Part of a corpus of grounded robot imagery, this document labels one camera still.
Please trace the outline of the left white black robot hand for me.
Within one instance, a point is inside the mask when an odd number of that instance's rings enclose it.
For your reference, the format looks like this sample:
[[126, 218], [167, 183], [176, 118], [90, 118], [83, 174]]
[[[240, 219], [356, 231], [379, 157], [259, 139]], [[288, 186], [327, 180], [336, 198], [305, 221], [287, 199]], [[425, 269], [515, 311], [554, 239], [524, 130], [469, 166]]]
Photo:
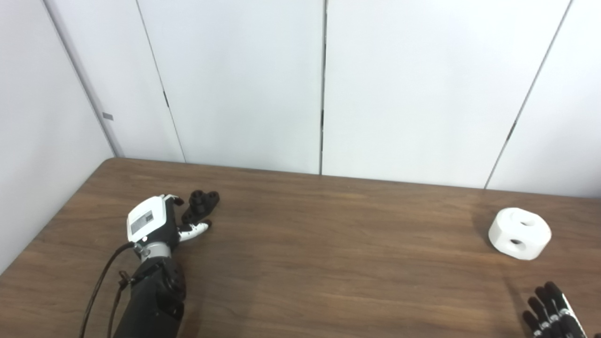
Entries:
[[200, 236], [212, 227], [204, 215], [194, 215], [191, 206], [176, 220], [176, 208], [184, 200], [172, 194], [155, 195], [131, 210], [126, 220], [127, 240], [146, 247], [163, 243], [174, 251], [180, 242]]

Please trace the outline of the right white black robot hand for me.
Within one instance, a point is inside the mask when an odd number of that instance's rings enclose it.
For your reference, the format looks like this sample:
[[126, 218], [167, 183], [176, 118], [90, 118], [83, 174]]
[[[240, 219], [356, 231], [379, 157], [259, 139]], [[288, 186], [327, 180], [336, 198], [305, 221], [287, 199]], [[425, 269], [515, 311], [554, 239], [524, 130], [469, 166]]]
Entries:
[[522, 320], [532, 338], [588, 338], [565, 293], [554, 282], [535, 288]]

